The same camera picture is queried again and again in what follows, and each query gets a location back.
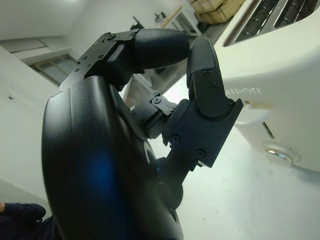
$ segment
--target window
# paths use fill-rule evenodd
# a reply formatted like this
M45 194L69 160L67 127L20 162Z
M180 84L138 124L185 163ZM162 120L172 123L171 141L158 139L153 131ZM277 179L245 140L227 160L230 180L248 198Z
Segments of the window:
M30 67L46 79L60 85L78 64L69 55L64 55L35 63Z

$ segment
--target white toaster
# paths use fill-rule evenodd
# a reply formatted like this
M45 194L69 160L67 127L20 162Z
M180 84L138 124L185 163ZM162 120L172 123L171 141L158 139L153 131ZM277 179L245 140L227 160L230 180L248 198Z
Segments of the white toaster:
M214 45L227 97L246 103L244 137L274 162L318 172L319 3L246 0Z

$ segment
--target person's hand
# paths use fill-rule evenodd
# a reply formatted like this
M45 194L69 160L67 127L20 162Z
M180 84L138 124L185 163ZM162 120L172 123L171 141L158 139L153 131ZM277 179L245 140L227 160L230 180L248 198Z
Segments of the person's hand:
M6 204L0 202L0 214L3 214L5 211Z

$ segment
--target brand logo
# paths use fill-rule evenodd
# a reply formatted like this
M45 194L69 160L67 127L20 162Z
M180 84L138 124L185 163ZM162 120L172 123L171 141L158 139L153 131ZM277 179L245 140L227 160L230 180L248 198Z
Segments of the brand logo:
M256 87L252 87L252 88L233 88L233 89L226 89L225 90L225 95L241 95L241 94L245 94L245 95L261 95L261 90L259 88Z

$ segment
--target robotic hand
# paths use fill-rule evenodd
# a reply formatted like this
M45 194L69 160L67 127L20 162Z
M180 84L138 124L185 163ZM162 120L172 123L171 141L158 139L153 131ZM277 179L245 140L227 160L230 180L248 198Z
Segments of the robotic hand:
M188 57L189 99L155 92L130 111L118 91L134 73ZM102 35L46 105L42 168L65 240L182 240L176 214L189 171L212 167L243 104L225 96L205 36L173 29ZM156 159L147 138L171 145Z

